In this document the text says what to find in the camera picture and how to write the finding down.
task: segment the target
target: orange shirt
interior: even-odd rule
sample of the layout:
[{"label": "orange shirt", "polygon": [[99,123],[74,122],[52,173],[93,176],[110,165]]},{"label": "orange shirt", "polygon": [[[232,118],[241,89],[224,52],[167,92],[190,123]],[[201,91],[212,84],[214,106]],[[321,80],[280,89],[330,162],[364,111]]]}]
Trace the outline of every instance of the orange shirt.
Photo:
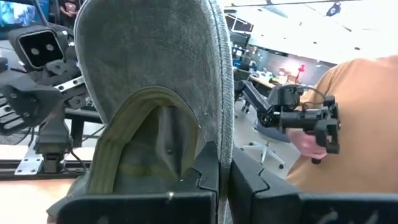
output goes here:
[{"label": "orange shirt", "polygon": [[[339,106],[340,154],[300,156],[287,181],[308,192],[398,192],[398,56],[330,69],[317,89]],[[322,101],[309,91],[304,101]]]}]

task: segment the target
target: gray floor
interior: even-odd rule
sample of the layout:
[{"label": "gray floor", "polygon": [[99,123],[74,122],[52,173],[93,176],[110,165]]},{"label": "gray floor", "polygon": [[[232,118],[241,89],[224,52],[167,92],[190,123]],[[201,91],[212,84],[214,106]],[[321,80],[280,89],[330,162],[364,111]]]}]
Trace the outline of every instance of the gray floor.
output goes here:
[{"label": "gray floor", "polygon": [[[243,105],[242,102],[237,102],[235,105],[235,112],[236,115],[238,116],[235,119],[235,125],[234,125],[235,145],[237,145],[238,147],[242,147],[248,145],[249,142],[251,141],[256,141],[265,144],[266,141],[261,138],[261,135],[253,130],[254,122],[256,120],[256,112],[253,110],[253,108],[251,108],[248,114],[244,114],[240,110],[242,105]],[[66,124],[70,129],[71,121],[66,120]],[[84,135],[90,135],[101,127],[102,124],[85,123]],[[100,134],[101,132],[99,132],[99,134],[96,134],[94,139],[87,139],[85,142],[83,142],[83,147],[94,147],[96,144],[96,140]],[[29,138],[23,140],[20,144],[27,145],[28,142]],[[286,176],[292,164],[298,158],[299,152],[298,150],[296,150],[296,148],[293,145],[284,142],[277,144],[270,143],[270,147],[276,152],[276,154],[281,159],[285,161],[285,167],[283,169],[279,169],[279,163],[271,157],[266,157],[264,166],[268,170],[275,172],[277,175],[283,178]],[[260,161],[261,152],[257,151],[246,151],[246,152],[255,159],[255,161],[253,162]]]}]

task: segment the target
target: red object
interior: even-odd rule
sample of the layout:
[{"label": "red object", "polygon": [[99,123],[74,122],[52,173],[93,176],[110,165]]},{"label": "red object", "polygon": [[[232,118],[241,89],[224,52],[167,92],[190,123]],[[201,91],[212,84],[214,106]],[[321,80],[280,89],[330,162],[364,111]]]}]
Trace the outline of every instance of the red object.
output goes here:
[{"label": "red object", "polygon": [[301,65],[300,68],[298,68],[298,74],[297,74],[296,79],[295,79],[295,81],[294,81],[295,83],[297,83],[297,81],[299,80],[300,73],[302,73],[302,72],[305,72],[305,65],[304,65],[304,64]]}]

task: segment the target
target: gray shoe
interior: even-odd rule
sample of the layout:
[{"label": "gray shoe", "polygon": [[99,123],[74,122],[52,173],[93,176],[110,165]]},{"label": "gray shoe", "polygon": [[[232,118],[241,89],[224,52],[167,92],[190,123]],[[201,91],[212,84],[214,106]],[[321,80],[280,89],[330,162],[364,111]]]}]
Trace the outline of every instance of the gray shoe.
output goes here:
[{"label": "gray shoe", "polygon": [[166,192],[215,142],[224,223],[233,145],[229,34],[216,0],[86,0],[75,24],[81,71],[101,119],[83,194]]}]

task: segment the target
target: computer screen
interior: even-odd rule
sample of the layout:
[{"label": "computer screen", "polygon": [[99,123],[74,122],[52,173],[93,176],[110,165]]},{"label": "computer screen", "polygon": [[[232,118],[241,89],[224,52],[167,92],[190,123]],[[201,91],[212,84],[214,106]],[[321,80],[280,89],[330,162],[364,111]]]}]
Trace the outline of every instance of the computer screen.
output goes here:
[{"label": "computer screen", "polygon": [[42,24],[33,0],[0,0],[0,38],[10,30]]}]

